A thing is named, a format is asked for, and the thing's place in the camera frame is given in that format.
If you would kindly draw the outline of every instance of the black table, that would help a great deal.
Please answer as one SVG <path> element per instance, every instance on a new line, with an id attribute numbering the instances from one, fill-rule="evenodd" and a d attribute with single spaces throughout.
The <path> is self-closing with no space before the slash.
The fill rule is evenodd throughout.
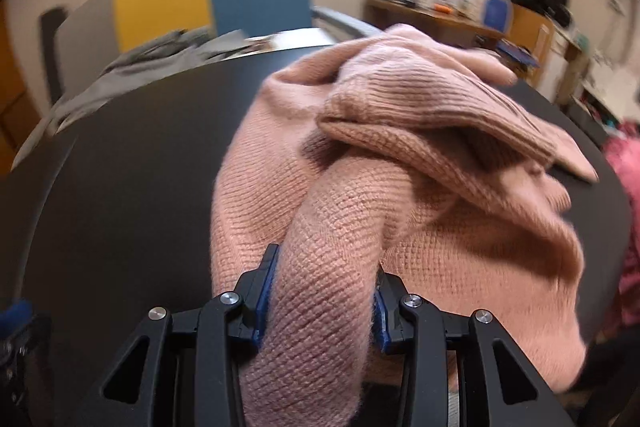
<path id="1" fill-rule="evenodd" d="M 236 58 L 131 92 L 41 144 L 0 185 L 0 307 L 22 295 L 53 319 L 56 425 L 150 308 L 211 297 L 210 201 L 226 147 L 261 81 L 315 49 Z M 552 172 L 584 246 L 578 318 L 590 340 L 618 283 L 626 196 L 555 107 L 524 82 L 506 92 L 569 131 L 600 176 L 589 185 Z"/>

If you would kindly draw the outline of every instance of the chair armrest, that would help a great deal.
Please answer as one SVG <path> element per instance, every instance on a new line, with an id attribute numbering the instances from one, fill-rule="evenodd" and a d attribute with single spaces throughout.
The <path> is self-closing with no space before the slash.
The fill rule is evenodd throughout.
<path id="1" fill-rule="evenodd" d="M 60 69 L 56 58 L 55 37 L 56 31 L 66 20 L 67 12 L 62 6 L 56 6 L 40 15 L 40 44 L 42 46 L 42 61 L 47 75 L 47 87 L 49 88 L 49 99 L 51 103 L 56 103 L 64 88 L 60 81 Z"/>
<path id="2" fill-rule="evenodd" d="M 314 6 L 311 9 L 312 16 L 316 19 L 323 20 L 329 23 L 331 26 L 338 28 L 339 30 L 349 34 L 354 39 L 361 37 L 372 37 L 382 33 L 378 28 L 360 21 L 355 17 L 351 17 L 344 13 L 337 12 L 330 8 L 323 6 Z"/>

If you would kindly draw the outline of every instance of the pink knit sweater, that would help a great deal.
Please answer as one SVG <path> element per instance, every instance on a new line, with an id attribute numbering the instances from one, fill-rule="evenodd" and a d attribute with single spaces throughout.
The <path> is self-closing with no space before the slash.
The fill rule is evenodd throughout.
<path id="1" fill-rule="evenodd" d="M 596 174 L 562 130 L 483 80 L 514 77 L 395 26 L 264 81 L 216 180 L 211 228 L 216 294 L 282 245 L 264 344 L 241 374 L 249 425 L 343 427 L 366 371 L 401 373 L 368 354 L 378 263 L 444 311 L 494 312 L 556 391 L 576 377 L 582 251 L 545 168 Z"/>

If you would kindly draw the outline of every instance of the wooden desk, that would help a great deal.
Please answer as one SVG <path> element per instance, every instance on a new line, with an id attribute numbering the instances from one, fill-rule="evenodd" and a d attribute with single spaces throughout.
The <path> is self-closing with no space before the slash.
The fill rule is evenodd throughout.
<path id="1" fill-rule="evenodd" d="M 387 0 L 366 0 L 364 20 L 381 30 L 386 30 L 394 24 L 409 24 L 438 42 L 463 48 L 477 46 L 478 37 L 482 37 L 486 39 L 482 47 L 493 49 L 504 37 L 502 32 L 464 17 L 434 10 L 409 8 Z"/>

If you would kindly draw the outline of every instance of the cabinet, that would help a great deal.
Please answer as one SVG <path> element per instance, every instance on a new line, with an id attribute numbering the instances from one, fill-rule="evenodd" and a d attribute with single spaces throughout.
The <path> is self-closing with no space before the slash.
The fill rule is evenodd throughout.
<path id="1" fill-rule="evenodd" d="M 556 100 L 558 87 L 564 78 L 567 65 L 568 62 L 564 59 L 564 52 L 559 53 L 558 50 L 553 48 L 549 51 L 537 89 L 551 103 Z"/>
<path id="2" fill-rule="evenodd" d="M 517 4 L 513 5 L 513 24 L 507 39 L 526 49 L 540 63 L 541 66 L 527 79 L 533 87 L 537 88 L 540 83 L 544 64 L 555 38 L 556 26 L 551 19 Z"/>
<path id="3" fill-rule="evenodd" d="M 10 171 L 15 153 L 39 119 L 15 63 L 0 1 L 0 176 Z"/>

